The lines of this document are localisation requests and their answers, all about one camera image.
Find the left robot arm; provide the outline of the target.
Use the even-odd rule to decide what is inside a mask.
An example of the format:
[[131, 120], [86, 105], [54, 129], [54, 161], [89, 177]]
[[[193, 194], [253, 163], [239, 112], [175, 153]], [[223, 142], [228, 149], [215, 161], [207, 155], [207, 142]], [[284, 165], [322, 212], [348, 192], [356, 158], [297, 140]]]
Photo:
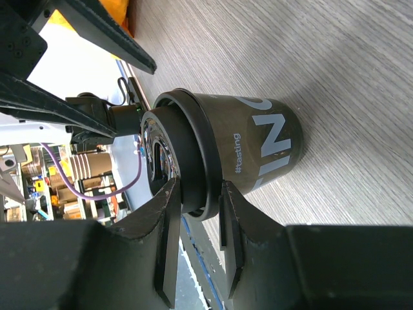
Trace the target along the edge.
[[111, 106], [93, 94], [61, 99], [29, 81], [47, 49], [40, 31], [59, 12], [84, 39], [153, 74], [155, 61], [100, 1], [1, 2], [1, 144], [111, 144], [137, 134], [143, 105]]

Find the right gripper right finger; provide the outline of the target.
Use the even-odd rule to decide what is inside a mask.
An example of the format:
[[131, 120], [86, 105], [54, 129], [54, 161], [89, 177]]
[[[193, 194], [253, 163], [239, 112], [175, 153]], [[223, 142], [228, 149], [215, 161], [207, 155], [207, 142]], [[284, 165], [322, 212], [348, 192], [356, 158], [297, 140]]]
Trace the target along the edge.
[[263, 284], [274, 270], [274, 245], [284, 226], [252, 205], [230, 181], [219, 197], [220, 246], [225, 252], [228, 297], [242, 279]]

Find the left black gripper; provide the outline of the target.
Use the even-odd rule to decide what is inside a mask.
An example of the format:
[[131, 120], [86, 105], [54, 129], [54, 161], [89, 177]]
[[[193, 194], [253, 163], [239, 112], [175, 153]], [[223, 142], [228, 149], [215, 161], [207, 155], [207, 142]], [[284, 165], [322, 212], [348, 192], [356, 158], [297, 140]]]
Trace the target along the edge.
[[148, 74], [155, 73], [154, 59], [115, 22], [100, 1], [1, 1], [1, 112], [113, 138], [116, 130], [109, 125], [22, 80], [32, 73], [47, 49], [39, 33], [57, 9], [82, 38]]

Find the black cup lid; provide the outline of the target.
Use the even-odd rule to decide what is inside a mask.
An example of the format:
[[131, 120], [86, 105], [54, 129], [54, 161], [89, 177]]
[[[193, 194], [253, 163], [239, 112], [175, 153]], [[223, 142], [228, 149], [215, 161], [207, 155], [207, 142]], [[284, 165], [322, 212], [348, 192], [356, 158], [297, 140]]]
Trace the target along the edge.
[[179, 178], [181, 212], [200, 222], [216, 216], [221, 160], [212, 126], [195, 95], [183, 88], [159, 95], [143, 115], [141, 135], [151, 193]]

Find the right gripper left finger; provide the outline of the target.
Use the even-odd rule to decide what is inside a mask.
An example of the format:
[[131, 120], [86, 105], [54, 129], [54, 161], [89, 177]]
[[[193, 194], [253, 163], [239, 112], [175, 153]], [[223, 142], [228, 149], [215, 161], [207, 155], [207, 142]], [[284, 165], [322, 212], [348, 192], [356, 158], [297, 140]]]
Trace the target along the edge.
[[157, 194], [110, 228], [118, 309], [173, 309], [181, 225], [181, 188], [172, 178]]

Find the dark coffee cup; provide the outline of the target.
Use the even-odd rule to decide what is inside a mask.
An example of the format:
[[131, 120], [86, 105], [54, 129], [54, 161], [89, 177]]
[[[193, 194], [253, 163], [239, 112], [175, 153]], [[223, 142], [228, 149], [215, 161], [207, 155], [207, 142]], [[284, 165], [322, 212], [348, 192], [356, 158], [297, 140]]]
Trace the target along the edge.
[[248, 194], [289, 173], [303, 156], [299, 118], [275, 99], [196, 94], [216, 139], [223, 179]]

